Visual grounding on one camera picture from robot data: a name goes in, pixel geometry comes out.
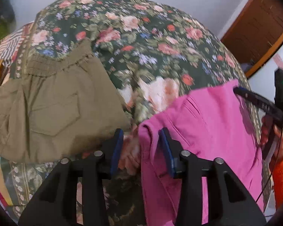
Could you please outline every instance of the colorful fabric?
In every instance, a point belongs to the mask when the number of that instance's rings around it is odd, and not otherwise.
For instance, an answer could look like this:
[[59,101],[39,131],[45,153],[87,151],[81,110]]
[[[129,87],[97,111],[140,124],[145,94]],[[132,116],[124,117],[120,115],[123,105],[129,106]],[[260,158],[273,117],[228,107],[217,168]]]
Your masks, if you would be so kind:
[[31,24],[32,22],[24,25],[19,30],[3,38],[0,42],[0,59],[3,59],[2,65],[4,67],[9,67],[14,62]]
[[0,42],[0,59],[2,59],[3,70],[0,77],[0,85],[10,77],[10,66],[15,61],[19,48],[29,34],[33,22],[24,25],[22,28],[8,35]]
[[[115,226],[145,225],[137,125],[190,90],[232,79],[245,88],[249,85],[233,55],[201,23],[174,7],[147,0],[54,2],[38,13],[10,67],[11,78],[21,78],[31,55],[64,58],[85,36],[91,38],[94,54],[124,97],[134,123],[125,135],[119,174],[104,182],[109,221]],[[247,106],[259,138],[257,110]],[[1,169],[14,205],[8,211],[17,220],[52,167],[14,164],[2,158]],[[78,222],[82,222],[79,202],[77,212]]]
[[[178,211],[181,180],[168,174],[159,131],[168,128],[172,139],[199,158],[221,157],[254,199],[261,192],[262,153],[244,100],[233,88],[238,81],[193,90],[165,111],[141,123],[141,184],[148,226],[173,225]],[[208,222],[208,191],[202,180],[202,224]],[[258,201],[263,210],[263,198]]]

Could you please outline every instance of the pink rose print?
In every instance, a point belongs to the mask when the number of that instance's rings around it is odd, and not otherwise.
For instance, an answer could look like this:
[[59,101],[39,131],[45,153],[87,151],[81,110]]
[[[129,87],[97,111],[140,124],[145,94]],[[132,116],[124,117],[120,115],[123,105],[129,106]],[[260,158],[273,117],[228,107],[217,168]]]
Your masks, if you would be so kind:
[[53,28],[53,32],[59,32],[61,30],[61,28],[59,28],[59,27],[55,27],[55,28]]
[[185,21],[189,22],[189,23],[193,22],[193,20],[191,20],[191,19],[189,19],[189,18],[187,18],[187,17],[183,17],[183,19],[184,19]]
[[83,190],[83,186],[81,184],[81,182],[77,183],[77,201],[82,205],[83,201],[82,201],[82,190]]
[[93,0],[81,0],[82,4],[88,4],[94,2]]
[[65,1],[62,1],[60,4],[59,4],[59,8],[66,8],[66,7],[69,7],[71,5],[71,2],[68,1],[68,0],[65,0]]
[[153,28],[151,31],[152,34],[156,35],[158,33],[158,30],[156,28]]
[[86,37],[86,31],[81,31],[76,34],[75,38],[77,40],[83,40]]
[[84,225],[83,214],[82,213],[77,213],[77,223],[81,224],[81,225]]
[[179,96],[179,81],[157,77],[147,84],[139,79],[138,85],[143,90],[144,98],[151,103],[155,113],[164,111]]
[[39,33],[32,36],[32,46],[39,45],[41,42],[46,40],[47,31],[41,30]]
[[186,48],[190,54],[197,54],[200,55],[200,53],[198,51],[196,51],[195,49],[191,48],[191,47],[187,47]]
[[134,8],[135,8],[135,9],[138,9],[138,10],[147,10],[147,7],[146,7],[146,6],[142,6],[142,5],[139,5],[139,4],[135,4],[135,5],[134,5]]
[[84,19],[90,19],[90,16],[88,13],[84,13]]
[[194,22],[198,27],[200,27],[201,29],[204,30],[204,27],[203,27],[197,20],[193,19],[193,22]]
[[218,55],[218,56],[217,56],[217,59],[220,60],[220,61],[222,61],[222,60],[223,60],[223,57],[222,57],[221,55]]
[[168,54],[168,55],[177,55],[177,54],[179,54],[179,52],[176,49],[170,47],[166,43],[160,43],[158,45],[157,50],[161,51],[164,54]]
[[168,28],[169,31],[175,31],[174,25],[168,25],[167,28]]
[[157,6],[157,5],[155,5],[155,6],[153,7],[153,9],[154,9],[155,11],[157,11],[157,12],[162,12],[162,11],[163,11],[163,8],[160,7],[160,6]]
[[132,29],[138,28],[139,19],[135,16],[121,16],[121,20],[124,24],[124,31],[132,31]]
[[145,22],[150,22],[150,19],[147,18],[147,17],[142,18],[142,20],[145,21]]
[[184,84],[191,86],[192,84],[194,84],[194,80],[191,76],[189,76],[188,74],[184,74],[181,76],[181,79],[183,81]]
[[109,42],[111,40],[118,40],[121,38],[119,31],[113,30],[113,27],[102,30],[99,37],[100,39],[97,40],[97,44],[101,42]]
[[175,45],[178,43],[178,41],[170,36],[166,37],[167,41],[170,42],[171,44]]
[[118,167],[123,170],[126,168],[127,173],[131,176],[135,175],[141,163],[141,148],[138,141],[138,128],[132,128],[132,131],[124,135],[121,156],[119,158]]
[[128,45],[128,46],[124,46],[121,51],[131,51],[132,49],[134,49],[134,46]]
[[108,209],[109,208],[108,198],[110,197],[110,194],[107,193],[107,190],[106,190],[105,187],[103,187],[103,192],[104,192],[104,199],[105,199],[106,209]]
[[201,30],[195,29],[191,26],[186,28],[186,37],[189,39],[199,40],[199,38],[203,37],[203,34]]
[[108,19],[117,19],[118,18],[118,16],[116,16],[115,13],[107,12],[105,15],[108,17]]
[[232,68],[235,67],[234,61],[232,60],[232,58],[227,53],[225,54],[225,60],[230,67],[232,67]]

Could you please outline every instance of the human hand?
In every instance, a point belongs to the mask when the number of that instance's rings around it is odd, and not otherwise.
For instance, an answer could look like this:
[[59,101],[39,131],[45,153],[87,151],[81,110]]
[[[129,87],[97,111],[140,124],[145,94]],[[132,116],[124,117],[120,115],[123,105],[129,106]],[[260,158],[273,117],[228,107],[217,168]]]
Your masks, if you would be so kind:
[[[262,117],[262,127],[261,127],[261,139],[260,139],[260,145],[261,147],[264,147],[265,144],[268,141],[268,135],[270,132],[270,129],[272,127],[272,117],[265,115]],[[281,136],[281,129],[278,128],[276,125],[273,126],[274,132],[275,132],[275,136],[278,137],[280,139]],[[278,160],[277,161],[281,161],[283,159],[283,133],[282,133],[282,137],[280,140],[280,147],[277,145],[276,150],[274,152],[274,156],[269,164],[269,167],[271,168],[271,166],[273,167],[275,165],[275,158],[278,154]]]
[[124,134],[124,143],[118,168],[127,170],[127,174],[134,176],[141,166],[141,147],[138,141],[138,126],[134,125],[130,133]]

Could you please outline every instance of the floral bedspread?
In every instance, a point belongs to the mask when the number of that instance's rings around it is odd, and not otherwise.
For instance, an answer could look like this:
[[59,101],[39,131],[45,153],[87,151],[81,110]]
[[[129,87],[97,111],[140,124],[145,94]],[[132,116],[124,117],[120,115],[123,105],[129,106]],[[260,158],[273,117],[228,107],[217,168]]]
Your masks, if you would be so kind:
[[[20,78],[35,53],[63,58],[75,43],[89,37],[111,81],[124,97],[132,132],[127,133],[119,173],[104,182],[110,225],[145,225],[140,183],[139,123],[163,111],[190,90],[232,79],[249,88],[240,65],[227,48],[185,12],[148,0],[58,0],[36,17],[11,76]],[[259,138],[257,110],[248,104]],[[7,210],[17,220],[34,192],[54,167],[0,166],[10,197]],[[78,183],[77,221],[82,222],[82,184]]]

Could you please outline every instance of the pink cloth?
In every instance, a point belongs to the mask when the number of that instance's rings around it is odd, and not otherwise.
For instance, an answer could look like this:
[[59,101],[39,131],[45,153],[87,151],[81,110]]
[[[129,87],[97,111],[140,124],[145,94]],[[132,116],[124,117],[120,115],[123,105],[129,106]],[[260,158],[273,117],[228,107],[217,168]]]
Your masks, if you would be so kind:
[[[193,90],[165,111],[140,124],[141,182],[147,226],[172,226],[176,219],[181,180],[172,179],[165,164],[158,131],[167,127],[172,139],[199,158],[221,157],[254,199],[261,192],[262,153],[244,100],[233,93],[238,81]],[[208,221],[208,193],[202,178],[202,223]],[[263,210],[262,197],[258,205]]]

